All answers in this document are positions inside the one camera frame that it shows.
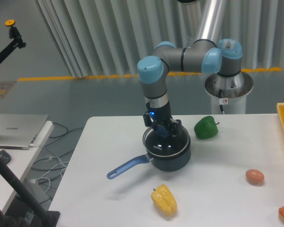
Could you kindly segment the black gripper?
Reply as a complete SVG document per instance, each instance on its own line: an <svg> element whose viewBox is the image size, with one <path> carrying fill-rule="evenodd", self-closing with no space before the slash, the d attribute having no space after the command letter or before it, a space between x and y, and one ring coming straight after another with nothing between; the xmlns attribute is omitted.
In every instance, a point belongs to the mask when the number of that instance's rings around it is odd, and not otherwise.
<svg viewBox="0 0 284 227"><path fill-rule="evenodd" d="M159 108L152 108L150 102L146 103L147 111L143 115L146 127L157 131L158 125L168 127L172 138L178 138L182 133L182 122L180 119L172 119L170 102Z"/></svg>

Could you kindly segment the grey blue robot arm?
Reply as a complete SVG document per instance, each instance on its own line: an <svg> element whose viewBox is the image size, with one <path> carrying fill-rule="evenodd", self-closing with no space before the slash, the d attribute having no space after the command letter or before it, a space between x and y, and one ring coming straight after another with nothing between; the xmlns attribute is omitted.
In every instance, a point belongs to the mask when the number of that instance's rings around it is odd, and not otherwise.
<svg viewBox="0 0 284 227"><path fill-rule="evenodd" d="M143 116L146 127L160 137L178 137L183 126L173 120L167 94L166 76L170 71L217 73L231 77L241 71L242 47L233 39L219 39L225 0L207 0L195 41L190 47L177 48L171 42L161 42L151 56L137 64L138 76L146 100Z"/></svg>

